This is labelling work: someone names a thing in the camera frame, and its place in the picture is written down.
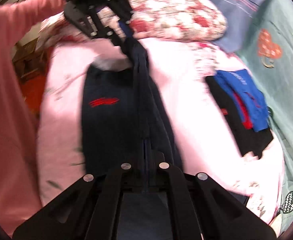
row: pink bed sheet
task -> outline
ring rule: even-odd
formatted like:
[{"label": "pink bed sheet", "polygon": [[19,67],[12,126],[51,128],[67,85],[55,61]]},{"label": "pink bed sheet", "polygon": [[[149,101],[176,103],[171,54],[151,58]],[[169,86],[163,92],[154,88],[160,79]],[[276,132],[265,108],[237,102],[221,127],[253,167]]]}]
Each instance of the pink bed sheet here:
[{"label": "pink bed sheet", "polygon": [[[241,157],[203,76],[215,69],[246,68],[234,55],[210,44],[140,42],[149,52],[150,73],[171,120],[184,171],[206,172],[227,190],[250,196],[247,207],[266,223],[280,206],[283,152],[274,140],[257,160]],[[38,131],[37,158],[43,205],[84,175],[81,152],[81,102],[85,72],[93,62],[103,69],[129,67],[108,40],[59,44],[53,51]]]}]

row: pink sleeve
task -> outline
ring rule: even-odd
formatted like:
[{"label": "pink sleeve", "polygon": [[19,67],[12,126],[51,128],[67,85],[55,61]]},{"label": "pink sleeve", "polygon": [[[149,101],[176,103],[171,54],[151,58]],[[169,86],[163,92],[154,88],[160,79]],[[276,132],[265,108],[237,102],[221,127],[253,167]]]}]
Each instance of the pink sleeve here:
[{"label": "pink sleeve", "polygon": [[0,6],[0,22],[9,47],[19,41],[33,25],[62,12],[64,0],[26,0]]}]

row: orange heart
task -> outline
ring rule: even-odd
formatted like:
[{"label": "orange heart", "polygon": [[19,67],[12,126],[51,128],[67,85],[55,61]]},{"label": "orange heart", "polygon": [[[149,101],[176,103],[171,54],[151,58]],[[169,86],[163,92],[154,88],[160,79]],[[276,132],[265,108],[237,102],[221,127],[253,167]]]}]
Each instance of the orange heart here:
[{"label": "orange heart", "polygon": [[274,42],[272,42],[271,34],[266,30],[262,29],[259,38],[258,43],[259,47],[258,55],[277,59],[282,56],[282,49],[280,46]]}]

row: silver bolt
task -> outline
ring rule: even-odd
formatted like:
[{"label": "silver bolt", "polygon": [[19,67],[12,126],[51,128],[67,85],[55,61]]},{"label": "silver bolt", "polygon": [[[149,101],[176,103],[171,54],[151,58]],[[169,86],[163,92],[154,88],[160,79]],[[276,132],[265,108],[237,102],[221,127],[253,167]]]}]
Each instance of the silver bolt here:
[{"label": "silver bolt", "polygon": [[208,175],[204,172],[200,172],[197,177],[200,180],[206,180],[208,178]]},{"label": "silver bolt", "polygon": [[170,167],[170,165],[168,163],[160,163],[159,164],[159,167],[163,170],[167,169]]},{"label": "silver bolt", "polygon": [[130,163],[122,163],[121,168],[124,170],[129,170],[129,169],[131,169],[131,164]]},{"label": "silver bolt", "polygon": [[86,182],[90,182],[90,181],[93,181],[94,177],[92,174],[87,174],[87,175],[84,175],[83,176],[83,180],[86,181]]}]

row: pink sweater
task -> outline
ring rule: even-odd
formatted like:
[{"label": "pink sweater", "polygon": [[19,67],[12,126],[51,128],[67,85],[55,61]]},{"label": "pink sweater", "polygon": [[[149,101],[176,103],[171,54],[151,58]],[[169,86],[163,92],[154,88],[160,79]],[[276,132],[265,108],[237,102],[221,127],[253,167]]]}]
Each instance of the pink sweater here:
[{"label": "pink sweater", "polygon": [[15,228],[41,208],[37,184],[37,123],[29,112],[10,50],[36,23],[63,10],[64,0],[0,6],[0,225]]}]

